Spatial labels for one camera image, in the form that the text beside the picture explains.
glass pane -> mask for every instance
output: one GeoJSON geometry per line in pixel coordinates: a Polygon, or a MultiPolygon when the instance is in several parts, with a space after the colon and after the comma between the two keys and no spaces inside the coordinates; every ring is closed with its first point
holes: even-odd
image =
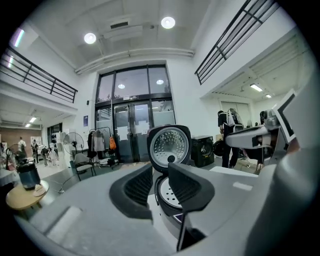
{"type": "Polygon", "coordinates": [[[171,100],[152,101],[154,127],[174,125],[174,108],[171,100]]]}
{"type": "Polygon", "coordinates": [[[109,148],[110,134],[112,133],[111,107],[98,109],[96,113],[96,128],[104,138],[105,148],[109,148]]]}
{"type": "Polygon", "coordinates": [[[114,75],[106,75],[101,78],[99,86],[99,95],[97,102],[105,102],[111,100],[112,83],[114,81],[114,75]]]}
{"type": "Polygon", "coordinates": [[[149,161],[147,133],[150,129],[148,104],[134,105],[134,133],[139,151],[140,161],[149,161]]]}
{"type": "Polygon", "coordinates": [[[131,141],[130,141],[130,125],[127,106],[117,106],[115,112],[115,138],[119,150],[120,158],[125,163],[133,162],[131,141]]]}
{"type": "Polygon", "coordinates": [[[142,94],[149,94],[146,68],[119,72],[115,75],[115,99],[142,94]]]}
{"type": "Polygon", "coordinates": [[[149,68],[150,92],[152,94],[170,93],[169,81],[165,67],[149,68]]]}

black metal railing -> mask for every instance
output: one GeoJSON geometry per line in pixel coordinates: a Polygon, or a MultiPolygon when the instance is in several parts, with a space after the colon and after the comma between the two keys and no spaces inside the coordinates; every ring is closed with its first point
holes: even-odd
{"type": "Polygon", "coordinates": [[[76,89],[44,71],[10,46],[1,57],[0,72],[62,100],[75,102],[76,89]]]}
{"type": "Polygon", "coordinates": [[[247,0],[195,71],[202,85],[279,7],[274,0],[247,0]]]}

open lid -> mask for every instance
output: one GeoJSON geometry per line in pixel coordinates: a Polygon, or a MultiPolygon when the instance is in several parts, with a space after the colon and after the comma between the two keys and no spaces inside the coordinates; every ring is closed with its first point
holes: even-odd
{"type": "Polygon", "coordinates": [[[163,125],[148,131],[147,147],[153,168],[168,174],[168,164],[186,164],[191,154],[191,135],[183,125],[163,125]]]}

black shirt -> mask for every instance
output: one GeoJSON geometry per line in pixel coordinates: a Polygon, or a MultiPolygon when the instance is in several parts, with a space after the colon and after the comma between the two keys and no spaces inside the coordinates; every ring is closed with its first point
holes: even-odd
{"type": "Polygon", "coordinates": [[[233,133],[234,127],[226,125],[227,113],[223,112],[218,117],[218,126],[223,126],[223,137],[225,138],[228,134],[233,133]]]}

orange bag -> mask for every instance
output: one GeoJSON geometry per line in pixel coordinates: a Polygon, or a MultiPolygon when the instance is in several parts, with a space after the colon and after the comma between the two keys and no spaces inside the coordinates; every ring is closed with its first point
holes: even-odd
{"type": "Polygon", "coordinates": [[[116,146],[115,139],[114,139],[113,137],[110,137],[110,140],[109,140],[109,149],[115,150],[116,148],[117,148],[117,146],[116,146]]]}

